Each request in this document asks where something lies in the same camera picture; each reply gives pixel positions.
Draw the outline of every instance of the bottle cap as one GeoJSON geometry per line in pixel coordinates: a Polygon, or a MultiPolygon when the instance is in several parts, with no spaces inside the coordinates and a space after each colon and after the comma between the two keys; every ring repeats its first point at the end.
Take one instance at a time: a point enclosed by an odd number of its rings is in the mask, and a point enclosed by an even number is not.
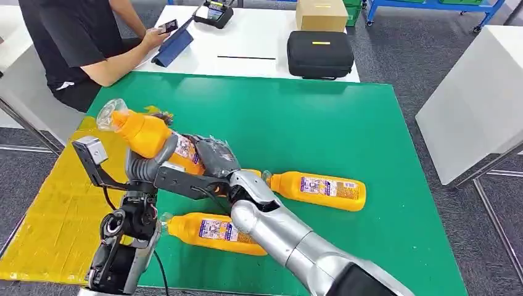
{"type": "Polygon", "coordinates": [[[270,172],[270,171],[263,171],[263,173],[261,174],[261,179],[265,181],[265,183],[267,183],[267,186],[271,187],[271,180],[273,178],[273,174],[270,172]]]}
{"type": "Polygon", "coordinates": [[[173,217],[174,216],[171,213],[163,213],[160,217],[160,224],[162,225],[162,234],[169,234],[168,224],[173,217]]]}
{"type": "Polygon", "coordinates": [[[127,121],[130,114],[122,99],[112,99],[100,110],[96,117],[96,125],[101,131],[116,131],[127,121]]]}

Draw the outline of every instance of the card reader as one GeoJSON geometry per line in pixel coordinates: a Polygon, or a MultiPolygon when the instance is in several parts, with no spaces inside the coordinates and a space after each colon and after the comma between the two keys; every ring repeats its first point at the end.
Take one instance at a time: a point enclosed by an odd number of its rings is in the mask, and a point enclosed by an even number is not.
{"type": "Polygon", "coordinates": [[[225,24],[233,16],[233,8],[231,4],[234,2],[232,0],[229,4],[225,4],[216,1],[205,0],[205,2],[196,9],[193,13],[193,20],[197,23],[206,23],[218,29],[223,29],[225,24]]]}

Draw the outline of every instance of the green bin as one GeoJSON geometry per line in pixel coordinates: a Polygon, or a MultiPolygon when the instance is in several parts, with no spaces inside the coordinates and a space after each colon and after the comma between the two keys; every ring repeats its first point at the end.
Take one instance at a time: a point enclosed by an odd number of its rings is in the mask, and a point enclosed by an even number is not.
{"type": "Polygon", "coordinates": [[[343,0],[345,6],[360,6],[361,0],[343,0]]]}
{"type": "Polygon", "coordinates": [[[442,4],[468,4],[479,5],[483,0],[439,0],[442,4]]]}
{"type": "Polygon", "coordinates": [[[356,21],[358,20],[358,16],[360,15],[361,5],[345,5],[345,9],[347,10],[348,14],[346,26],[354,27],[356,25],[356,21]]]}

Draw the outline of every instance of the robotic arm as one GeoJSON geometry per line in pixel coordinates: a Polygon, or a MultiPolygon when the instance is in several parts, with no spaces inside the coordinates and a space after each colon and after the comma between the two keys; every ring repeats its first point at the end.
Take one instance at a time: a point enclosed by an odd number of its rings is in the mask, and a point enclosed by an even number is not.
{"type": "Polygon", "coordinates": [[[188,137],[206,168],[205,176],[187,174],[166,161],[176,148],[177,139],[171,137],[155,158],[128,152],[126,172],[132,181],[126,184],[115,182],[101,168],[107,154],[98,139],[84,137],[73,142],[95,186],[126,191],[121,207],[102,220],[101,246],[89,270],[89,286],[80,289],[80,296],[134,293],[160,235],[157,189],[192,199],[206,198],[210,192],[227,195],[235,227],[289,269],[314,296],[414,295],[374,263],[354,257],[314,233],[261,178],[240,170],[225,143],[188,137]],[[121,244],[123,235],[133,242],[121,244]]]}

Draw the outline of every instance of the plastic bottle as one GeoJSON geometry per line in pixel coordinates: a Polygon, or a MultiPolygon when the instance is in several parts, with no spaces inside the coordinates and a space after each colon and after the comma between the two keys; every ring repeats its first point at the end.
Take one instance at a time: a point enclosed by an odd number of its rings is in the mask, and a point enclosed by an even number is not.
{"type": "Polygon", "coordinates": [[[169,129],[158,117],[129,110],[122,99],[108,101],[96,117],[96,125],[100,130],[119,134],[132,151],[145,158],[155,157],[174,133],[178,136],[178,144],[169,162],[194,175],[202,175],[205,171],[194,144],[188,138],[169,129]]]}
{"type": "Polygon", "coordinates": [[[165,213],[160,221],[164,232],[189,245],[248,255],[267,255],[250,236],[239,232],[228,216],[205,213],[173,216],[165,213]]]}
{"type": "Polygon", "coordinates": [[[272,191],[287,199],[357,212],[366,200],[365,184],[360,181],[321,176],[298,171],[271,174],[264,171],[247,170],[255,173],[267,183],[272,191]]]}

